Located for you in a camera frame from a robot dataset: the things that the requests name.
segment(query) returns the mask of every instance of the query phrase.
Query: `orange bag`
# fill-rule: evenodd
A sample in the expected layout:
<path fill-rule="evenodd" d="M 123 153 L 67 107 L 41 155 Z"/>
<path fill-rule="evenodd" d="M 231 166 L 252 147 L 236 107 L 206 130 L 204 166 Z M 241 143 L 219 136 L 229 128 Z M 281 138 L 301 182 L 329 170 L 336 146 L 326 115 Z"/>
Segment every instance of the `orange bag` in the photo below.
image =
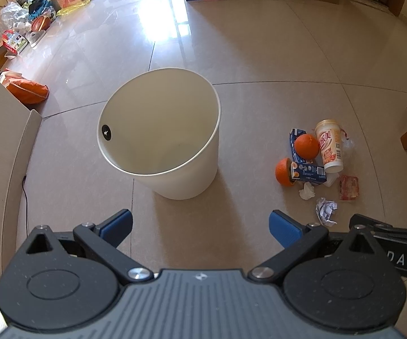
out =
<path fill-rule="evenodd" d="M 50 93 L 46 85 L 27 80 L 14 71 L 4 71 L 0 82 L 23 104 L 40 103 L 47 99 Z"/>

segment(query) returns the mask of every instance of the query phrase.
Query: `bin rim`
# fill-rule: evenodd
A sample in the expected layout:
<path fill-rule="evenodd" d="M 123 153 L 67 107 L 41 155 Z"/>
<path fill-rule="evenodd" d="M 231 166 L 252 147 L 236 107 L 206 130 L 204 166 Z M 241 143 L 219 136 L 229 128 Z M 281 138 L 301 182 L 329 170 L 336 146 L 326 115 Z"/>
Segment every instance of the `bin rim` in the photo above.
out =
<path fill-rule="evenodd" d="M 167 171 L 159 172 L 159 173 L 148 173 L 148 174 L 144 174 L 144 173 L 128 172 L 128 171 L 125 171 L 124 169 L 119 168 L 119 167 L 116 166 L 114 163 L 112 163 L 112 161 L 110 161 L 110 160 L 108 159 L 108 157 L 105 155 L 105 153 L 104 153 L 103 150 L 102 150 L 102 146 L 101 146 L 101 143 L 100 143 L 100 135 L 99 135 L 99 134 L 100 134 L 101 116 L 103 115 L 103 112 L 105 111 L 105 108 L 106 108 L 106 106 L 108 105 L 108 103 L 109 103 L 109 102 L 112 100 L 112 98 L 114 97 L 114 94 L 117 93 L 117 92 L 120 90 L 120 88 L 122 88 L 124 85 L 127 85 L 130 81 L 132 81 L 132 80 L 134 80 L 134 79 L 137 79 L 137 78 L 139 78 L 139 77 L 141 77 L 141 76 L 144 76 L 144 75 L 146 75 L 146 74 L 152 73 L 152 72 L 154 72 L 154 71 L 160 71 L 160 70 L 184 70 L 184 71 L 189 71 L 189 72 L 191 72 L 191 73 L 194 73 L 194 74 L 200 76 L 201 78 L 203 78 L 203 79 L 211 86 L 211 89 L 213 90 L 213 92 L 214 92 L 214 94 L 215 94 L 215 96 L 216 96 L 216 99 L 217 99 L 217 110 L 218 110 L 217 122 L 216 122 L 216 125 L 215 125 L 215 127 L 214 127 L 214 130 L 213 130 L 213 132 L 212 132 L 210 138 L 209 138 L 208 141 L 205 143 L 205 145 L 204 145 L 192 158 L 188 159 L 186 162 L 180 164 L 179 166 L 177 166 L 177 167 L 175 167 L 175 168 L 168 169 Z M 138 75 L 138 76 L 135 76 L 134 78 L 128 80 L 125 84 L 123 84 L 121 87 L 119 87 L 119 89 L 117 89 L 117 90 L 115 91 L 115 93 L 114 93 L 114 94 L 109 98 L 109 100 L 105 103 L 105 107 L 103 107 L 103 110 L 101 111 L 100 116 L 98 117 L 97 143 L 98 143 L 98 148 L 99 148 L 99 150 L 100 150 L 100 153 L 103 155 L 103 157 L 106 159 L 106 161 L 107 161 L 111 166 L 113 166 L 114 168 L 116 168 L 117 170 L 120 170 L 120 171 L 122 171 L 122 172 L 125 172 L 125 173 L 127 173 L 127 174 L 129 174 L 129 175 L 137 176 L 137 177 L 156 177 L 156 176 L 159 176 L 159 175 L 163 175 L 163 174 L 167 174 L 167 173 L 171 173 L 171 172 L 173 172 L 173 171 L 179 170 L 180 168 L 184 167 L 185 165 L 191 163 L 191 162 L 192 162 L 195 158 L 197 158 L 200 154 L 202 154 L 202 152 L 208 147 L 208 145 L 209 145 L 209 144 L 211 143 L 211 141 L 214 139 L 216 133 L 217 133 L 218 130 L 219 130 L 219 124 L 220 124 L 220 122 L 221 122 L 221 101 L 220 101 L 220 99 L 219 99 L 219 95 L 218 95 L 216 89 L 214 89 L 213 84 L 211 84 L 210 81 L 209 81 L 207 78 L 205 78 L 204 76 L 200 75 L 199 73 L 196 73 L 195 71 L 192 71 L 192 70 L 189 70 L 189 69 L 183 69 L 183 68 L 180 68 L 180 67 L 167 67 L 167 68 L 161 68 L 161 69 L 155 69 L 155 70 L 151 70 L 151 71 L 146 71 L 146 72 L 144 72 L 144 73 L 142 73 L 142 74 L 140 74 L 140 75 Z"/>

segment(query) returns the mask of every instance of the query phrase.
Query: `blue gripper pad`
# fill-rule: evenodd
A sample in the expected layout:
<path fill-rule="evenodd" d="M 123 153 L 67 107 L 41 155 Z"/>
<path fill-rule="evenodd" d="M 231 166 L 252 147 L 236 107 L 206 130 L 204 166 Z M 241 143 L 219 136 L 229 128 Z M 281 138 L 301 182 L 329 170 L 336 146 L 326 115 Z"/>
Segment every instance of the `blue gripper pad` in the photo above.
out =
<path fill-rule="evenodd" d="M 112 246 L 117 247 L 131 233 L 133 215 L 128 209 L 122 209 L 111 218 L 97 226 L 97 234 Z"/>
<path fill-rule="evenodd" d="M 304 235 L 304 226 L 274 210 L 269 215 L 269 232 L 286 249 Z"/>

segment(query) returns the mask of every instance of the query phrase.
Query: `white trash bin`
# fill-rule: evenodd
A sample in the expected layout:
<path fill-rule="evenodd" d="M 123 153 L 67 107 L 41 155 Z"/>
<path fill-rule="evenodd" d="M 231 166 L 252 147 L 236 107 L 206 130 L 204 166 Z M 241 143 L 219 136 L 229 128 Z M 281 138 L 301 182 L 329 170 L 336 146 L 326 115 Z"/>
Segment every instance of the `white trash bin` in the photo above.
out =
<path fill-rule="evenodd" d="M 144 73 L 106 103 L 98 145 L 106 160 L 169 199 L 197 196 L 217 171 L 221 103 L 185 69 Z"/>

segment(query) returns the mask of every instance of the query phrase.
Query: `tiled floor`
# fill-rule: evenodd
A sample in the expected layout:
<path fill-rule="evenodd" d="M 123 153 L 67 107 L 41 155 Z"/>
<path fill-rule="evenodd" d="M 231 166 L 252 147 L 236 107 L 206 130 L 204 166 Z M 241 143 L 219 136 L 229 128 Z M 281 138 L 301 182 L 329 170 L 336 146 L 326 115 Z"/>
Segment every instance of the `tiled floor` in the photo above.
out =
<path fill-rule="evenodd" d="M 126 81 L 161 67 L 208 78 L 222 105 L 219 172 L 201 195 L 173 201 L 118 172 L 101 156 L 96 127 Z M 128 207 L 121 251 L 157 270 L 249 269 L 281 250 L 267 219 L 279 208 L 315 220 L 315 199 L 282 188 L 274 165 L 290 155 L 292 127 L 326 118 L 355 142 L 346 173 L 357 201 L 339 204 L 333 231 L 361 213 L 407 227 L 407 28 L 350 1 L 92 0 L 57 19 L 10 68 L 49 86 L 26 180 L 29 228 L 70 230 Z M 337 199 L 337 186 L 317 197 Z M 19 238 L 25 236 L 22 200 Z M 407 304 L 399 321 L 407 335 Z"/>

